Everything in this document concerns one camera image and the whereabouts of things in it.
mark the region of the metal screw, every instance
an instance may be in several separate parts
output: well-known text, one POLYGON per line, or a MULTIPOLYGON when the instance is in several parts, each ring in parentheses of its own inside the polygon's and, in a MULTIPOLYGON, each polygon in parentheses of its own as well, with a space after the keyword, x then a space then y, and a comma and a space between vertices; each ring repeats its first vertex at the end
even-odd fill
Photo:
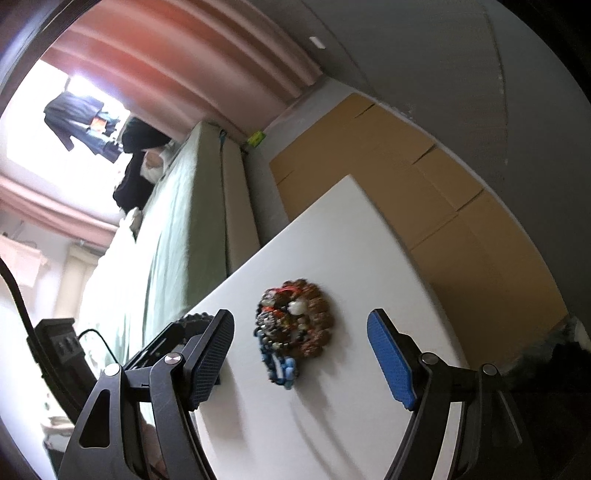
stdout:
POLYGON ((105 375, 107 377, 114 377, 119 373, 121 366, 119 364, 110 364, 105 367, 105 375))
POLYGON ((492 365, 492 364, 482 365, 482 371, 484 373, 486 373, 487 375, 490 375, 491 377, 494 377, 497 374, 497 372, 498 372, 498 370, 496 369, 496 367, 494 365, 492 365))
POLYGON ((169 353, 167 356, 164 357, 164 363, 169 365, 175 365, 179 363, 183 359, 183 356, 180 353, 173 352, 169 353))
POLYGON ((421 359, 427 365, 435 365, 439 361, 439 357, 437 355, 435 355, 434 353, 431 353, 431 352, 424 353, 422 355, 421 359))

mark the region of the white table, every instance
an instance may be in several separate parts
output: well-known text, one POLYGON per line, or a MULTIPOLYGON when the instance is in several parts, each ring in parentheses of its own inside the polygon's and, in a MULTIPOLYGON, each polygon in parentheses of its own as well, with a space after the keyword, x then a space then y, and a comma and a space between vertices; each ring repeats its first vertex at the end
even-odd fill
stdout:
MULTIPOLYGON (((367 316, 377 307, 422 351, 465 365, 403 247, 346 177, 193 309, 228 309, 236 322, 222 384, 196 413, 220 480, 384 478, 410 413, 392 398, 368 342, 367 316), (286 391, 267 380, 252 331, 263 292, 296 278, 321 287, 337 323, 322 356, 286 391)), ((447 478, 459 413, 450 413, 434 478, 447 478)))

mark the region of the mattress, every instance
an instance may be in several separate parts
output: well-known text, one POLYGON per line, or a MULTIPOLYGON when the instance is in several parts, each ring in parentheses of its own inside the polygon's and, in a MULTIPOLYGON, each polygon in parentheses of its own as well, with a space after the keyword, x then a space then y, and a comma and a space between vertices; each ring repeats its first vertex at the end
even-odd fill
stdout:
MULTIPOLYGON (((219 127, 199 123, 156 184, 136 241, 128 230, 99 261, 76 324, 97 328, 121 363, 259 249, 239 147, 222 148, 219 127)), ((97 342, 84 344, 95 370, 112 362, 97 342)))

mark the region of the black cable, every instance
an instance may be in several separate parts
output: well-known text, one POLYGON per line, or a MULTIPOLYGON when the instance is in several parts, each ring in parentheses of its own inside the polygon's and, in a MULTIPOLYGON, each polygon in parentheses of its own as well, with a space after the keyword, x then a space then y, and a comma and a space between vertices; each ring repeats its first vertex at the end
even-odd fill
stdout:
POLYGON ((10 295, 12 296, 12 299, 14 300, 14 303, 17 306, 18 314, 21 316, 22 324, 25 326, 27 334, 29 336, 35 337, 35 340, 37 340, 33 324, 31 323, 29 313, 27 312, 27 307, 25 306, 25 301, 22 299, 21 290, 18 288, 18 283, 16 279, 12 275, 12 272, 10 271, 6 263, 4 263, 2 257, 0 257, 0 274, 2 274, 2 278, 8 286, 8 290, 10 290, 10 295))
POLYGON ((107 347, 107 350, 109 351, 109 353, 113 357, 113 360, 115 360, 115 363, 118 364, 119 361, 117 360, 117 357, 113 353, 113 350, 111 350, 109 348, 109 344, 106 342, 106 340, 103 338, 103 336, 100 334, 100 332, 98 330, 96 330, 94 328, 87 328, 86 330, 84 330, 84 332, 82 332, 80 335, 78 335, 78 340, 80 340, 82 337, 84 337, 84 335, 86 335, 89 332, 95 332, 100 337, 100 339, 103 340, 103 343, 105 344, 105 347, 107 347))

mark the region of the cardboard box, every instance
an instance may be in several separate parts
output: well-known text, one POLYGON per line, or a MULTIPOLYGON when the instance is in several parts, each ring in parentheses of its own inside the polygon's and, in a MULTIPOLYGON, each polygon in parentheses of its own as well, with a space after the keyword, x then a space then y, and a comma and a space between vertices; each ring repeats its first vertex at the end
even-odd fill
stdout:
POLYGON ((535 246, 419 130, 351 95, 271 161, 290 219, 353 174, 408 248, 470 365, 502 364, 567 314, 535 246))

